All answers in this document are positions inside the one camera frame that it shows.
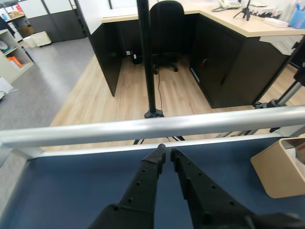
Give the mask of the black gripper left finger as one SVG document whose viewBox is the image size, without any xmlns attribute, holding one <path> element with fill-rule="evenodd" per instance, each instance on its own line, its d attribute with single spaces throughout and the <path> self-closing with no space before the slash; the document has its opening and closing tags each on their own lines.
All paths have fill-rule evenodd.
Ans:
<svg viewBox="0 0 305 229">
<path fill-rule="evenodd" d="M 89 228 L 154 228 L 157 183 L 165 158 L 166 147 L 160 144 L 141 161 L 120 202 L 105 207 Z"/>
</svg>

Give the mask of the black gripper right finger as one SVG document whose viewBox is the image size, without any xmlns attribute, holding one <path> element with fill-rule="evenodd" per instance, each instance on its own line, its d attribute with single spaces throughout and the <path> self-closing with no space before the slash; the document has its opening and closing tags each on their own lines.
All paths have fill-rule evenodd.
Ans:
<svg viewBox="0 0 305 229">
<path fill-rule="evenodd" d="M 183 198 L 195 229 L 303 229 L 305 221 L 293 214 L 256 215 L 218 186 L 183 152 L 171 149 Z"/>
</svg>

